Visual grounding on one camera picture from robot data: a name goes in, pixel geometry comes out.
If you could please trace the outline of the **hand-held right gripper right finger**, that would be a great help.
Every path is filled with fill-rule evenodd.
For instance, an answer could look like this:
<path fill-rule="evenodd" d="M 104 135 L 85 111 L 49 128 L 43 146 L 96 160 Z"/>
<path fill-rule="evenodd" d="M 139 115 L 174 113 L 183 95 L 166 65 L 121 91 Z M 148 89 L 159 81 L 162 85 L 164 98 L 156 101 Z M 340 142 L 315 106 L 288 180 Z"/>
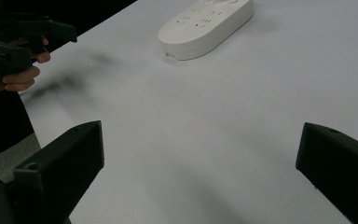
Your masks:
<path fill-rule="evenodd" d="M 305 123 L 296 168 L 351 224 L 358 224 L 358 141 Z"/>

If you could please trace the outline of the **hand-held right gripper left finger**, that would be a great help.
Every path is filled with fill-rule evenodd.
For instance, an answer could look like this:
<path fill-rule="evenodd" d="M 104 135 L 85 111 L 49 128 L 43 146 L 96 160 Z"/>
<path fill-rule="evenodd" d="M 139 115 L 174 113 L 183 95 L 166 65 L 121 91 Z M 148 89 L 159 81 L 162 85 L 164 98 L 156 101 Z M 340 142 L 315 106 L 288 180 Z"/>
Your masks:
<path fill-rule="evenodd" d="M 63 224 L 104 166 L 100 121 L 77 125 L 13 170 L 20 224 Z"/>

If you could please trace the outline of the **white power strip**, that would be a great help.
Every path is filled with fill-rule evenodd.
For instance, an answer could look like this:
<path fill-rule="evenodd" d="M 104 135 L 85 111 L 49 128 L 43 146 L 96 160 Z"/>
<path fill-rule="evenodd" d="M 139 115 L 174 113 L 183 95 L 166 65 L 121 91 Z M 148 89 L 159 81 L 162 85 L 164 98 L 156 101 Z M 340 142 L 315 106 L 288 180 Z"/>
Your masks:
<path fill-rule="evenodd" d="M 164 53 L 178 61 L 214 50 L 254 15 L 254 0 L 198 0 L 158 32 Z"/>

